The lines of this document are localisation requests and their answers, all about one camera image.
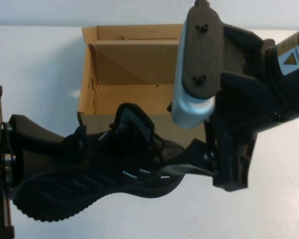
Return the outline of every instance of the yellow warning triangle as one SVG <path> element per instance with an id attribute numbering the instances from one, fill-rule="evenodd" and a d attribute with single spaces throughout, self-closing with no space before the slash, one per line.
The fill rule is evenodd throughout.
<path id="1" fill-rule="evenodd" d="M 284 65 L 296 65 L 296 64 L 297 64 L 297 62 L 296 62 L 294 53 L 291 53 L 291 55 L 284 62 Z"/>

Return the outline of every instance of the screw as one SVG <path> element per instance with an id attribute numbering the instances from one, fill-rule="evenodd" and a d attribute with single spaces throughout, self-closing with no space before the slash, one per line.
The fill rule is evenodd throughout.
<path id="1" fill-rule="evenodd" d="M 206 33 L 209 30 L 208 24 L 204 24 L 202 26 L 196 25 L 196 29 L 199 30 L 201 33 Z"/>
<path id="2" fill-rule="evenodd" d="M 197 85 L 203 85 L 207 81 L 207 77 L 205 75 L 202 75 L 200 77 L 193 76 L 192 79 L 195 82 L 195 84 L 197 84 Z"/>
<path id="3" fill-rule="evenodd" d="M 12 160 L 11 154 L 9 154 L 9 153 L 4 154 L 4 164 L 5 165 L 10 165 L 11 160 Z"/>

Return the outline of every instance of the black sneaker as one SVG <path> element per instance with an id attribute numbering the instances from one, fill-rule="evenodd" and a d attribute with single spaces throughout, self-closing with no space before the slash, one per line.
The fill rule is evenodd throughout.
<path id="1" fill-rule="evenodd" d="M 158 198 L 180 184 L 183 175 L 159 174 L 158 169 L 183 148 L 156 135 L 154 124 L 137 105 L 119 106 L 110 126 L 110 131 L 92 135 L 80 126 L 66 137 L 59 146 L 62 157 L 53 159 L 55 172 L 16 188 L 12 200 L 17 208 L 35 220 L 59 221 L 109 194 Z"/>

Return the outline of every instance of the shoe sole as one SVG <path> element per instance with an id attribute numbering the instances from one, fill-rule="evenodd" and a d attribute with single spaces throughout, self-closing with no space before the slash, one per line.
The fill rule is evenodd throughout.
<path id="1" fill-rule="evenodd" d="M 89 192 L 79 198 L 72 198 L 71 196 L 71 190 L 78 190 L 77 185 L 73 185 L 73 188 L 68 186 L 67 192 L 65 192 L 64 188 L 63 191 L 60 191 L 61 185 L 40 181 L 24 185 L 15 196 L 13 203 L 22 213 L 30 218 L 42 222 L 57 222 L 80 213 L 97 200 L 114 193 L 127 193 L 142 198 L 162 197 L 172 192 L 181 183 L 183 177 L 183 175 L 173 176 L 166 179 L 158 179 L 152 183 L 134 183 L 112 187 L 99 192 Z M 53 197 L 55 193 L 62 194 L 65 199 L 60 200 Z"/>

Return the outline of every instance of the white table surface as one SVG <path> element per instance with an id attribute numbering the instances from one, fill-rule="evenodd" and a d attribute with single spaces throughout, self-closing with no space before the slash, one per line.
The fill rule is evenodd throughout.
<path id="1" fill-rule="evenodd" d="M 280 41 L 292 31 L 256 33 Z M 72 133 L 84 50 L 79 27 L 0 26 L 4 120 L 23 114 Z M 58 223 L 11 211 L 17 239 L 299 239 L 299 120 L 259 135 L 246 190 L 189 175 L 163 198 L 110 195 Z"/>

